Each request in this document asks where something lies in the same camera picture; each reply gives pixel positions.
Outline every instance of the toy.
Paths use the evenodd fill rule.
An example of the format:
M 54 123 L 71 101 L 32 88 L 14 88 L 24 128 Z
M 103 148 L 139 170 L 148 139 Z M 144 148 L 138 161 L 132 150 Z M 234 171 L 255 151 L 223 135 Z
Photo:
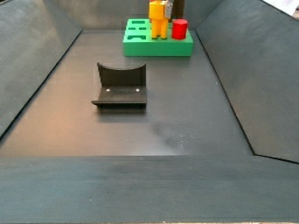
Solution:
M 192 35 L 187 31 L 186 39 L 172 39 L 172 24 L 168 24 L 168 39 L 152 39 L 151 23 L 146 18 L 130 18 L 123 40 L 126 56 L 191 56 Z
M 186 39 L 188 29 L 188 21 L 186 19 L 175 19 L 172 21 L 172 39 Z
M 152 39 L 167 39 L 168 19 L 172 16 L 174 0 L 155 0 L 150 3 L 148 17 L 152 21 Z

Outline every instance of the red block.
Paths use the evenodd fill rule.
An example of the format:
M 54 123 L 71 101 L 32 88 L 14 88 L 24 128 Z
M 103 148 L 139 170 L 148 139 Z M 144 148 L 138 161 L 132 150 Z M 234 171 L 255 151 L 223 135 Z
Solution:
M 186 39 L 188 29 L 188 21 L 186 19 L 175 19 L 172 21 L 172 38 Z

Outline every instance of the block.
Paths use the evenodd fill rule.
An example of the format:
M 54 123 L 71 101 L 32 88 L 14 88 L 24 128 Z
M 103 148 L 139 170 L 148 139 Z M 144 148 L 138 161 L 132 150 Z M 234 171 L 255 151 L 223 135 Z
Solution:
M 128 19 L 123 39 L 126 56 L 191 56 L 192 36 L 187 30 L 186 39 L 172 39 L 172 24 L 167 39 L 152 39 L 150 19 Z
M 175 19 L 172 21 L 172 38 L 186 39 L 188 22 L 186 19 Z

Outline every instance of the black holder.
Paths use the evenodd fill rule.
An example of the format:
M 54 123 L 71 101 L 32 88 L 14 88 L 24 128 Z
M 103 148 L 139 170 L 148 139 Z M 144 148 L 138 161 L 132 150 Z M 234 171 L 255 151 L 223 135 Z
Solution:
M 136 68 L 116 69 L 98 63 L 98 72 L 102 88 L 98 100 L 92 101 L 96 106 L 146 106 L 146 64 Z

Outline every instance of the green base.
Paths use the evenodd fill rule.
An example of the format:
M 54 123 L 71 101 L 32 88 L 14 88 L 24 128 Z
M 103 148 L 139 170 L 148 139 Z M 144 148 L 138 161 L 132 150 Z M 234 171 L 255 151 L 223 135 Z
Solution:
M 192 36 L 187 31 L 183 40 L 172 39 L 170 25 L 167 39 L 152 39 L 150 19 L 128 19 L 123 40 L 126 56 L 191 56 Z

